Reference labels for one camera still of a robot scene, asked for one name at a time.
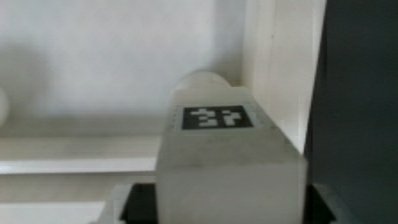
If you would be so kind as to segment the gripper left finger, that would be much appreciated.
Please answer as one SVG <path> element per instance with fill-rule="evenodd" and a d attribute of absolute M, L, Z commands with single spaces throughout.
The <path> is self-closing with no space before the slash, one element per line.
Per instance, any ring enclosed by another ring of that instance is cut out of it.
<path fill-rule="evenodd" d="M 100 217 L 91 224 L 158 224 L 153 183 L 132 183 L 114 187 Z"/>

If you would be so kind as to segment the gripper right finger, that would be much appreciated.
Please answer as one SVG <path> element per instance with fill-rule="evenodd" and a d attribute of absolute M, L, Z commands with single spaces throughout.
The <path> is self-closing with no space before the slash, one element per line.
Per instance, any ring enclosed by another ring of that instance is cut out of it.
<path fill-rule="evenodd" d="M 341 198 L 323 184 L 307 186 L 304 224 L 359 224 Z"/>

